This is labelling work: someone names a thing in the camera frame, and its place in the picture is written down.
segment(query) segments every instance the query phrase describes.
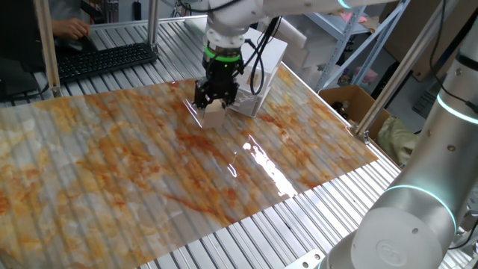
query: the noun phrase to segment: computer monitor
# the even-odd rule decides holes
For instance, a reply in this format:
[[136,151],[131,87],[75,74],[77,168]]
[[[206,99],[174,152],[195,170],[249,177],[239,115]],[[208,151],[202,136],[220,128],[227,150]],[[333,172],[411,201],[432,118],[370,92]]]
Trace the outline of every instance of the computer monitor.
[[33,0],[0,1],[0,99],[38,89],[45,69]]

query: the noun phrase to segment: cable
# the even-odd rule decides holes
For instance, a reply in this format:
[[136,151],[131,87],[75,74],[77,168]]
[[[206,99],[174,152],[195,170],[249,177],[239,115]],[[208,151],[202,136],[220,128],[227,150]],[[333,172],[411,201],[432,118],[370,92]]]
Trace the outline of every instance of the cable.
[[[248,39],[246,40],[246,42],[255,50],[255,52],[258,52],[258,49],[257,47],[254,45],[254,43],[252,42],[252,40]],[[254,91],[254,76],[255,76],[255,68],[257,66],[254,66],[254,69],[252,70],[251,72],[251,93],[253,95],[259,95],[262,91],[262,88],[264,87],[264,77],[265,77],[265,71],[264,71],[264,62],[262,61],[262,57],[259,57],[258,56],[258,59],[259,59],[259,63],[261,65],[261,85],[259,86],[259,90],[258,92],[256,93]]]
[[197,9],[191,8],[191,6],[188,7],[187,4],[183,3],[182,0],[178,0],[178,3],[179,3],[181,6],[183,6],[183,7],[187,8],[187,9],[189,9],[190,12],[209,13],[209,12],[214,12],[214,11],[222,10],[222,9],[224,9],[224,8],[226,8],[226,7],[230,7],[230,6],[232,6],[233,4],[237,4],[237,3],[240,2],[240,1],[242,1],[242,0],[232,0],[232,1],[230,1],[230,2],[227,2],[227,3],[225,3],[225,4],[220,5],[219,7],[209,8],[209,9],[207,9],[207,10],[197,10]]
[[39,92],[39,93],[34,93],[30,95],[25,95],[25,96],[19,96],[19,97],[5,97],[2,102],[7,102],[7,101],[24,101],[27,99],[32,99],[35,97],[38,97],[41,94],[44,94],[48,89],[50,88],[49,83],[46,82],[46,86]]
[[472,239],[473,233],[475,232],[475,229],[477,228],[477,226],[478,226],[478,220],[475,222],[475,225],[473,226],[473,229],[470,231],[470,235],[468,236],[466,241],[463,244],[461,244],[459,246],[456,246],[456,247],[451,247],[448,250],[457,250],[459,248],[462,248],[462,247],[466,246],[466,244],[470,243],[470,240]]
[[467,101],[459,96],[456,96],[454,94],[452,94],[451,92],[449,92],[445,86],[443,85],[443,83],[441,83],[440,79],[438,78],[437,76],[437,72],[435,71],[435,68],[433,68],[433,58],[435,57],[435,53],[436,53],[436,50],[438,48],[438,44],[440,43],[440,39],[441,39],[441,34],[443,32],[443,24],[444,24],[444,20],[445,20],[445,9],[446,9],[446,6],[447,6],[447,0],[443,0],[442,2],[442,7],[441,7],[441,18],[440,18],[440,29],[438,30],[438,36],[436,38],[436,42],[435,42],[435,45],[433,46],[433,50],[432,50],[432,55],[430,56],[430,59],[429,59],[429,65],[430,65],[430,69],[432,70],[432,74],[433,76],[435,77],[435,79],[437,80],[437,82],[440,84],[441,86],[441,89],[443,89],[443,91],[449,95],[449,96],[452,96],[453,98],[461,101],[461,102],[464,102],[465,105],[467,105],[469,108],[471,108],[476,114],[478,114],[478,106],[475,105],[474,103],[470,102],[470,101]]
[[[255,63],[254,63],[254,67],[252,68],[252,72],[251,72],[251,84],[250,84],[250,87],[251,87],[251,93],[253,95],[258,95],[261,93],[262,91],[262,88],[264,86],[264,68],[263,68],[263,64],[262,64],[262,53],[264,52],[264,50],[266,49],[266,46],[267,44],[269,43],[269,40],[270,38],[272,37],[273,35],[273,32],[274,30],[276,29],[276,26],[278,25],[279,23],[279,20],[281,19],[281,17],[276,17],[276,18],[273,18],[272,21],[270,22],[269,26],[267,26],[267,29],[266,31],[264,32],[264,36],[262,37],[262,40],[261,42],[259,43],[259,45],[257,46],[256,48],[256,51],[257,51],[257,58],[255,60]],[[261,78],[261,87],[259,88],[259,90],[257,92],[254,91],[254,77],[255,77],[255,71],[257,70],[257,66],[259,64],[262,64],[262,68],[261,68],[261,73],[262,73],[262,78]]]

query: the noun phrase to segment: person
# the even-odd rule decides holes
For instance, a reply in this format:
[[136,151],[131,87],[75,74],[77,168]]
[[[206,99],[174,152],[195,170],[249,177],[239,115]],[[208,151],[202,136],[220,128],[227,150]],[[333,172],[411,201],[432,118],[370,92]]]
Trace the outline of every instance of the person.
[[[49,0],[54,37],[79,40],[90,35],[90,25],[81,20],[81,1],[83,0]],[[102,0],[90,2],[101,4]]]

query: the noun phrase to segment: keyboard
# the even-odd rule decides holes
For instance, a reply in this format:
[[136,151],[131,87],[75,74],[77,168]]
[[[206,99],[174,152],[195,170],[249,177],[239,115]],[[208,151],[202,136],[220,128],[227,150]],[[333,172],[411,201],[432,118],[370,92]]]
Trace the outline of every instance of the keyboard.
[[58,59],[60,82],[71,82],[139,64],[156,61],[158,56],[145,43],[86,52]]

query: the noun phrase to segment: green light ring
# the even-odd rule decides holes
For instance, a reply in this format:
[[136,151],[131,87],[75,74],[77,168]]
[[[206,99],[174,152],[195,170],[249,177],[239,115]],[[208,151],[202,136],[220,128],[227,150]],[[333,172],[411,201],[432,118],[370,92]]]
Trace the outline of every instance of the green light ring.
[[240,55],[235,56],[233,58],[222,57],[222,56],[217,56],[216,57],[216,55],[214,53],[212,53],[207,46],[205,47],[205,53],[209,58],[214,59],[215,61],[220,61],[220,62],[224,62],[224,63],[233,63],[235,61],[240,60]]
[[446,111],[450,112],[451,114],[457,116],[458,118],[460,118],[462,120],[468,121],[469,123],[478,124],[477,119],[474,119],[474,118],[469,117],[467,115],[461,114],[458,111],[451,108],[450,106],[448,106],[447,104],[445,104],[445,102],[443,102],[443,100],[441,99],[440,95],[438,95],[436,97],[436,99],[438,100],[438,104],[440,104]]
[[451,216],[451,219],[453,220],[453,225],[455,226],[455,232],[456,232],[456,220],[455,220],[455,216],[453,216],[453,213],[451,212],[450,208],[448,207],[448,205],[446,205],[440,198],[438,198],[436,195],[432,194],[431,192],[429,191],[426,191],[424,190],[423,188],[419,188],[419,187],[415,187],[415,186],[411,186],[411,185],[400,185],[400,186],[394,186],[392,188],[389,188],[388,190],[386,190],[385,192],[387,191],[391,191],[393,189],[396,189],[396,188],[412,188],[414,190],[417,190],[417,191],[421,191],[421,192],[424,192],[425,194],[428,194],[430,195],[431,197],[435,198],[437,201],[440,202],[440,204],[442,206],[444,206],[446,208],[446,210],[448,211],[448,213],[450,213],[450,216]]

